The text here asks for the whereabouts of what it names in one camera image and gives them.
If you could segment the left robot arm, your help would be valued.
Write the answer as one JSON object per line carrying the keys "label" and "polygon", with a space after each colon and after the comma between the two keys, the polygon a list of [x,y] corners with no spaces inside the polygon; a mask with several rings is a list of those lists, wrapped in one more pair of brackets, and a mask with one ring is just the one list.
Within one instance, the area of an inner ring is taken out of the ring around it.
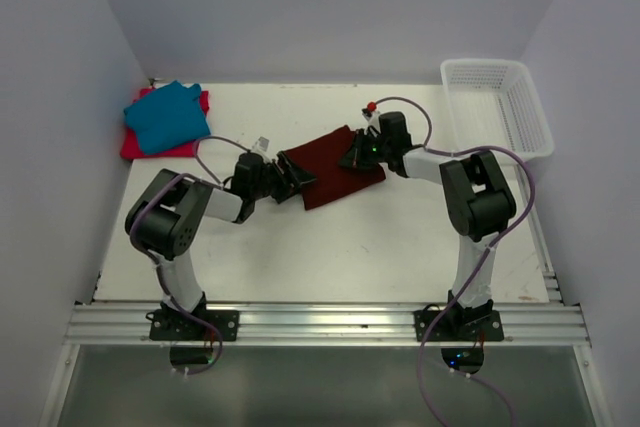
{"label": "left robot arm", "polygon": [[313,184],[317,176],[280,152],[269,160],[257,152],[239,156],[227,183],[215,185],[188,173],[160,170],[130,209],[125,232],[147,256],[163,292],[162,303],[176,311],[172,326],[185,339],[201,337],[208,326],[199,309],[206,301],[190,249],[202,220],[244,223],[255,204],[270,198],[280,204]]}

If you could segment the dark red t-shirt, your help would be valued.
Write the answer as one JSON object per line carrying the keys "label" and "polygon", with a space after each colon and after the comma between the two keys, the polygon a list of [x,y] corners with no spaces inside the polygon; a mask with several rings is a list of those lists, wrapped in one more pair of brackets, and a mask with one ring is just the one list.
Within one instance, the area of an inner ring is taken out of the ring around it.
{"label": "dark red t-shirt", "polygon": [[348,126],[342,126],[284,151],[294,164],[316,177],[315,181],[301,188],[306,211],[325,206],[386,179],[380,166],[373,170],[359,171],[339,165],[350,149],[354,137],[353,130]]}

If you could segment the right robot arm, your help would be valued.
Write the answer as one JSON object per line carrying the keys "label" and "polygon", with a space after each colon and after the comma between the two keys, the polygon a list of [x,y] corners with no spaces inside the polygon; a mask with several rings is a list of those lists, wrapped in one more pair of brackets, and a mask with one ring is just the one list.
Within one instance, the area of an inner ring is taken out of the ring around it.
{"label": "right robot arm", "polygon": [[386,166],[396,175],[442,186],[449,221],[459,235],[456,277],[450,296],[457,308],[445,316],[451,336],[468,339],[481,327],[476,308],[492,300],[496,240],[516,214],[516,201],[501,167],[488,149],[471,154],[436,154],[412,142],[400,112],[362,112],[367,127],[356,131],[339,165],[356,171]]}

